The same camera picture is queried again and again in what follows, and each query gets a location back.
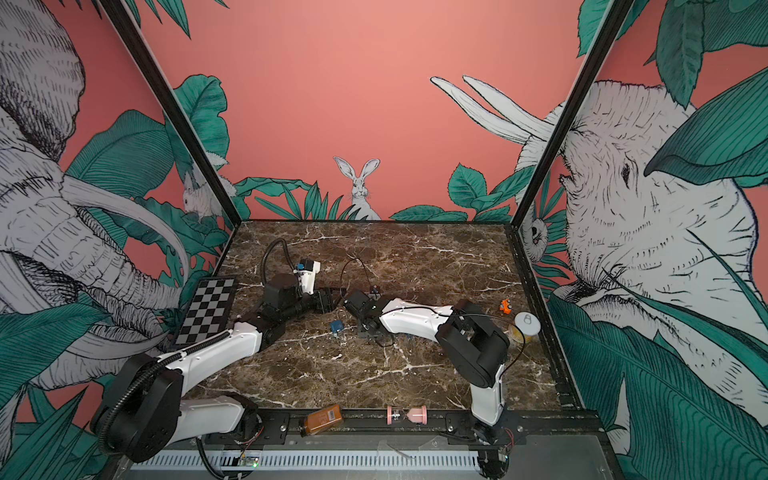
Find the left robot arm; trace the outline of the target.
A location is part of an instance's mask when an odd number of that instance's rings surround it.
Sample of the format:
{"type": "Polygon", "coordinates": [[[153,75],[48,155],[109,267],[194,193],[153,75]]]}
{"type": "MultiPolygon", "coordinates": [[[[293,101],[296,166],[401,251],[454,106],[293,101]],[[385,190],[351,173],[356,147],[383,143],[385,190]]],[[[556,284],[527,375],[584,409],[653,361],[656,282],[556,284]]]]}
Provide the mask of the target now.
{"type": "Polygon", "coordinates": [[[199,280],[175,351],[133,356],[106,389],[91,420],[98,449],[140,463],[179,440],[211,433],[256,435],[258,427],[242,424],[247,414],[258,410],[250,400],[240,395],[192,401],[184,397],[225,367],[266,350],[284,334],[288,321],[332,311],[333,288],[313,282],[308,273],[276,276],[256,310],[230,324],[237,278],[199,280]]]}

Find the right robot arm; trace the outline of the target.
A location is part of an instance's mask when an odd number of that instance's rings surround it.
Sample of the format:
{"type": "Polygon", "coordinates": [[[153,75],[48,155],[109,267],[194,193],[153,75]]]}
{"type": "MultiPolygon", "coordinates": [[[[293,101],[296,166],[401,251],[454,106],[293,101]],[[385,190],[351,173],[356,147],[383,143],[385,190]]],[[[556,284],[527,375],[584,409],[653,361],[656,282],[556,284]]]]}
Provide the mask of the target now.
{"type": "Polygon", "coordinates": [[[372,333],[407,334],[437,343],[469,382],[475,419],[488,426],[501,419],[510,340],[478,305],[463,299],[452,306],[429,306],[392,296],[374,299],[360,290],[350,293],[343,304],[372,333]]]}

